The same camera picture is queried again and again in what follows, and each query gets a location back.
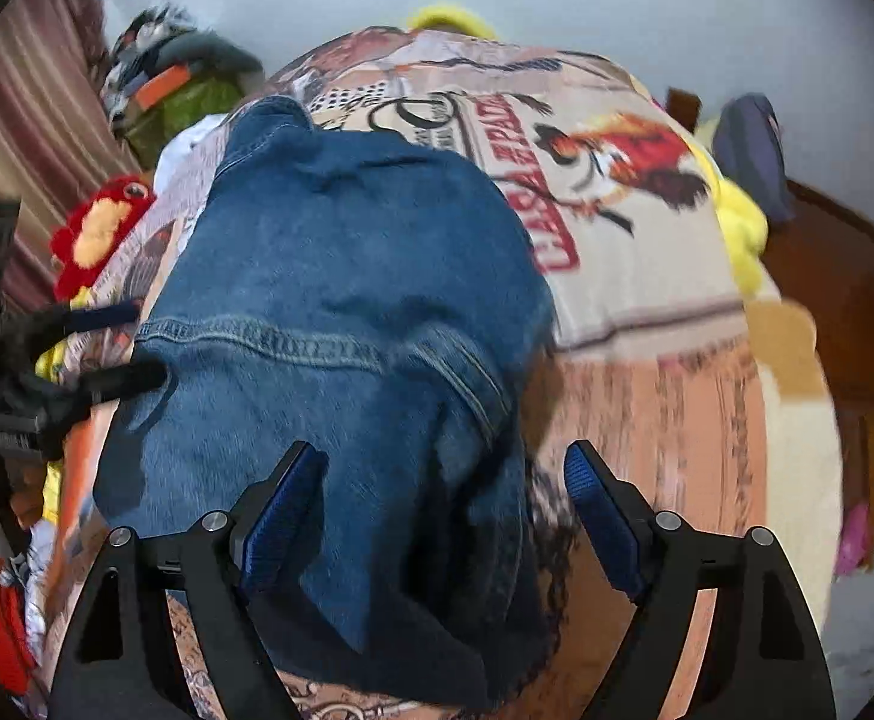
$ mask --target metal screw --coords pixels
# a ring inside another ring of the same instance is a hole
[[[754,528],[750,532],[750,537],[757,541],[762,547],[770,547],[774,543],[774,535],[767,528]]]
[[[654,519],[666,531],[676,531],[684,522],[680,519],[680,514],[674,512],[660,512]]]
[[[131,541],[130,528],[115,528],[110,531],[109,542],[115,547],[122,547],[128,541]]]
[[[210,533],[219,531],[226,524],[227,514],[224,514],[224,512],[210,512],[210,514],[204,514],[203,519],[200,521],[200,525],[203,525],[203,529],[205,531],[210,531]]]

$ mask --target striped curtain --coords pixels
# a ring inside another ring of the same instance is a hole
[[[53,299],[51,233],[108,178],[139,170],[97,97],[102,25],[101,0],[11,0],[0,14],[0,196],[21,200],[11,308]]]

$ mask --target denim seam stitching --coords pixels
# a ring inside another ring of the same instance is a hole
[[[181,322],[179,319],[170,319],[169,317],[167,317],[167,319],[160,319],[160,321],[173,323],[174,325],[186,327],[188,329],[185,332],[174,332],[169,328],[151,326],[141,329],[137,333],[136,339],[138,341],[150,341],[151,338],[162,338],[163,341],[169,341],[170,343],[190,343],[191,341],[230,341],[231,343],[239,344],[239,346],[244,346],[263,357],[268,357],[279,362],[288,362],[288,364],[294,364],[294,362],[296,362],[297,364],[313,365],[314,367],[358,367],[362,368],[362,370],[368,370],[373,373],[383,373],[385,370],[385,365],[381,362],[381,353],[372,347],[367,347],[366,344],[360,343],[360,341],[355,341],[353,338],[347,338],[345,336],[321,336],[319,340],[326,341],[327,343],[339,343],[341,346],[364,346],[366,347],[366,354],[341,354],[336,358],[330,358],[327,355],[315,357],[313,355],[301,353],[288,353],[278,351],[276,348],[273,348],[273,346],[269,346],[269,344],[266,346],[265,344],[254,343],[245,336],[227,332],[225,330],[197,330],[194,325],[190,323]],[[263,329],[265,333],[271,334],[282,341],[289,341],[294,344],[294,346],[299,346],[301,343],[312,343],[312,341],[318,340],[318,338],[314,337],[297,337],[285,331],[275,330],[273,328]]]
[[[277,124],[276,127],[274,127],[266,135],[264,135],[263,138],[261,138],[261,141],[259,141],[258,143],[254,143],[253,146],[251,146],[251,148],[249,148],[246,153],[241,154],[239,157],[235,157],[231,161],[227,162],[226,165],[222,165],[217,171],[216,175],[213,176],[213,180],[218,180],[218,178],[220,178],[220,176],[224,175],[225,172],[230,170],[231,167],[237,167],[237,165],[240,165],[242,162],[246,162],[258,151],[260,151],[261,148],[264,148],[267,143],[270,143],[270,141],[277,134],[277,132],[284,129],[285,127],[294,127],[295,125],[296,122],[285,122],[285,124]]]
[[[484,367],[482,362],[480,362],[477,357],[472,354],[472,352],[464,346],[463,343],[459,343],[455,338],[448,338],[448,341],[453,343],[454,346],[457,347],[457,350],[460,351],[461,354],[464,355],[480,373],[487,380],[487,383],[491,386],[491,389],[495,391],[496,396],[498,396],[498,403],[501,405],[501,410],[503,413],[508,413],[509,408],[507,407],[507,400],[503,396],[503,392],[501,392],[501,388],[496,384],[496,381],[493,381],[493,376],[490,372]]]
[[[440,359],[440,357],[427,346],[425,343],[418,344],[414,346],[414,352],[416,352],[421,360],[430,365],[434,370],[436,370],[440,375],[442,375],[445,379],[450,382],[450,386],[453,386],[453,389],[456,389],[458,394],[460,394],[467,404],[471,407],[471,410],[474,412],[474,415],[477,417],[477,422],[480,425],[480,432],[483,437],[484,443],[486,445],[491,445],[493,440],[493,425],[491,423],[490,418],[487,415],[486,410],[484,409],[483,404],[480,402],[480,399],[474,393],[474,391],[467,386],[466,382],[457,375],[456,371],[453,370],[446,362]]]
[[[500,538],[493,548],[493,564],[496,565],[495,575],[491,579],[490,594],[496,595],[496,598],[491,597],[490,603],[487,605],[487,610],[484,613],[485,621],[493,621],[496,615],[492,610],[497,608],[509,608],[510,602],[514,598],[514,586],[517,584],[517,570],[520,568],[520,553],[523,550],[523,525],[520,524],[516,529],[517,538]],[[505,560],[501,560],[501,547],[503,543],[507,544],[509,554],[504,556]],[[513,565],[513,571],[506,571],[507,565]]]

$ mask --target bed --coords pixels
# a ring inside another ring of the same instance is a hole
[[[391,130],[464,153],[498,182],[549,279],[555,344],[531,378],[522,423],[555,649],[493,716],[575,720],[630,620],[631,606],[580,538],[563,487],[564,449],[581,437],[655,509],[673,509],[695,528],[740,535],[770,526],[820,628],[839,536],[840,452],[813,322],[781,302],[769,277],[757,298],[741,299],[714,220],[717,169],[637,79],[594,55],[370,28],[301,57],[255,98],[271,94],[293,95],[320,127]],[[94,302],[140,299],[147,314],[199,223],[239,113],[190,153],[101,274]],[[654,183],[649,172],[661,166],[669,175]],[[68,374],[118,364],[133,331],[72,338]],[[55,557],[32,599],[49,624],[48,683],[107,533],[90,491],[114,409],[96,410],[67,447]],[[186,610],[168,603],[200,715],[222,718]],[[700,594],[664,717],[688,706],[713,603]],[[457,716],[282,678],[304,717]]]

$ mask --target yellow plush toy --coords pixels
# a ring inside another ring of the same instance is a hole
[[[483,40],[496,40],[491,25],[477,14],[449,2],[437,2],[421,8],[407,20],[410,29],[443,29]]]
[[[70,308],[86,308],[90,303],[90,290],[80,287],[80,292],[70,301]],[[40,355],[40,360],[34,366],[37,376],[50,382],[58,382],[59,374],[64,367],[64,352],[66,341],[60,341],[54,348]],[[43,518],[56,525],[56,513],[61,500],[62,462],[47,464],[47,480],[43,483]]]
[[[690,138],[685,140],[711,187],[734,282],[745,298],[752,298],[764,282],[761,255],[767,245],[767,217],[746,191],[720,174],[700,143]]]

